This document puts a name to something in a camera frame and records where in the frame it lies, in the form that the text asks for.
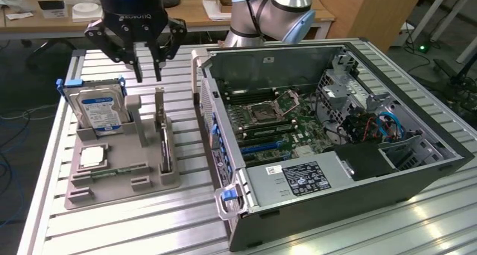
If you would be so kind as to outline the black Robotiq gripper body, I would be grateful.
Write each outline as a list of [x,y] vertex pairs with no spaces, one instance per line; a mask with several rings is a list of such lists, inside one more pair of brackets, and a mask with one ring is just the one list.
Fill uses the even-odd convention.
[[108,43],[105,53],[113,61],[133,61],[133,43],[147,42],[155,62],[164,61],[164,51],[156,39],[168,24],[163,0],[100,0],[101,23],[120,38],[121,44]]

